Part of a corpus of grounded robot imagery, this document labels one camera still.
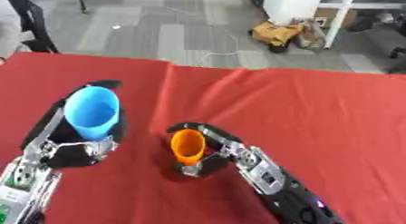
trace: white shelf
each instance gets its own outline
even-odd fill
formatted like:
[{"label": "white shelf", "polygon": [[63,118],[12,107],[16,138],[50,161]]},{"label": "white shelf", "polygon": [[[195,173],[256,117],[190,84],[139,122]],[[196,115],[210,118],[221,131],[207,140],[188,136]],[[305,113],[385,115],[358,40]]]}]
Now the white shelf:
[{"label": "white shelf", "polygon": [[333,45],[338,31],[341,29],[343,20],[351,9],[382,9],[393,10],[406,8],[406,0],[331,0],[322,1],[319,8],[335,8],[338,9],[331,28],[325,37],[324,48],[330,48]]},{"label": "white shelf", "polygon": [[[386,9],[386,10],[399,10],[402,9],[403,7],[406,6],[405,3],[352,3],[351,4],[351,9],[368,9],[368,10],[373,10],[373,9]],[[343,7],[342,3],[321,3],[319,4],[319,8],[334,8],[334,9],[340,9]]]}]

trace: plastic cup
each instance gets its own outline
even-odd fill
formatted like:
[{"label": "plastic cup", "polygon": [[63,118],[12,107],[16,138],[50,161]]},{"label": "plastic cup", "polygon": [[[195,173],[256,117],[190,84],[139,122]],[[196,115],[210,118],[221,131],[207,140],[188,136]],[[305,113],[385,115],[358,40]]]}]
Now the plastic cup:
[{"label": "plastic cup", "polygon": [[195,165],[206,149],[205,137],[199,131],[190,129],[176,132],[170,145],[178,162],[187,166]]},{"label": "plastic cup", "polygon": [[72,127],[87,141],[101,141],[119,121],[120,101],[106,88],[89,86],[68,98],[63,114]]}]

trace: red table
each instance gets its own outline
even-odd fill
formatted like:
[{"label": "red table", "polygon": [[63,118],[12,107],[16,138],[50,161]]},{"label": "red table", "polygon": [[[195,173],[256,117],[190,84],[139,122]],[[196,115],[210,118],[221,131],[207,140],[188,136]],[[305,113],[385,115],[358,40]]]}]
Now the red table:
[{"label": "red table", "polygon": [[66,170],[48,223],[276,223],[230,165],[187,180],[165,129],[216,124],[255,144],[348,223],[406,223],[406,79],[305,70],[17,54],[0,69],[0,168],[49,106],[83,83],[120,79],[129,135],[106,161]]}]

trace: wire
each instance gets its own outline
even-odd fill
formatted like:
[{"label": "wire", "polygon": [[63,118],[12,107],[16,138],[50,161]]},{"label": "wire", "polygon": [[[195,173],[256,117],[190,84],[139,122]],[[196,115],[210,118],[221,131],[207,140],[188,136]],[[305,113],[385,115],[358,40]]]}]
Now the wire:
[{"label": "wire", "polygon": [[195,14],[189,13],[189,12],[187,12],[187,11],[175,9],[175,8],[168,7],[168,6],[162,6],[162,7],[167,8],[167,9],[172,10],[172,11],[176,11],[176,12],[182,13],[182,14],[184,14],[184,15],[189,15],[189,16],[197,17],[197,19],[203,20],[207,25],[209,25],[209,26],[215,26],[216,28],[218,28],[218,29],[221,30],[222,32],[226,33],[226,34],[231,38],[231,40],[234,41],[235,46],[236,46],[236,50],[235,50],[234,52],[231,52],[231,53],[224,53],[224,54],[205,54],[205,55],[203,55],[203,56],[198,60],[198,63],[197,63],[198,66],[202,67],[202,66],[203,66],[203,65],[202,65],[203,61],[204,61],[206,58],[208,58],[209,56],[214,56],[214,55],[229,56],[229,55],[237,55],[237,54],[238,54],[238,40],[237,40],[236,37],[235,37],[234,35],[232,35],[226,28],[221,27],[221,26],[219,26],[219,25],[210,24],[206,18],[201,17],[201,16],[199,16],[199,15],[195,15]]},{"label": "wire", "polygon": [[206,18],[201,17],[201,16],[196,15],[196,14],[189,13],[189,12],[187,12],[187,11],[179,10],[179,9],[172,8],[172,7],[169,7],[169,6],[159,6],[159,7],[163,7],[163,8],[166,8],[166,9],[169,9],[169,10],[171,10],[171,11],[175,11],[175,12],[178,12],[178,13],[181,13],[181,14],[184,14],[184,15],[196,17],[197,19],[200,19],[200,20],[204,21],[207,25],[209,25],[209,26],[214,26],[214,27],[216,27],[217,29],[221,30],[223,33],[227,34],[227,35],[230,37],[230,39],[231,39],[232,41],[234,41],[235,46],[236,46],[236,50],[235,50],[235,51],[233,51],[233,52],[231,52],[231,53],[223,53],[223,54],[219,54],[219,53],[205,54],[205,55],[203,55],[203,56],[198,60],[198,62],[197,62],[197,65],[198,65],[198,66],[202,67],[202,66],[203,66],[203,62],[204,62],[209,56],[215,56],[215,55],[230,56],[230,55],[237,55],[237,54],[238,54],[238,49],[239,49],[239,48],[238,48],[238,40],[237,40],[236,37],[235,37],[234,35],[232,35],[226,28],[221,27],[221,26],[219,26],[219,25],[210,24]]}]

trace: gray carpet floor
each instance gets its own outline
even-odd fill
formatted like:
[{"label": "gray carpet floor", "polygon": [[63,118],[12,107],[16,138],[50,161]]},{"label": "gray carpet floor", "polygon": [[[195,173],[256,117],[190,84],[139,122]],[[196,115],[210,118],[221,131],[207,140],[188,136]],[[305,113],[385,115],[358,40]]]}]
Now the gray carpet floor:
[{"label": "gray carpet floor", "polygon": [[50,35],[66,54],[149,58],[217,68],[306,68],[384,73],[402,59],[388,52],[406,39],[378,28],[341,32],[333,49],[312,52],[292,46],[272,54],[247,35],[266,20],[249,0],[33,0],[45,12]]}]

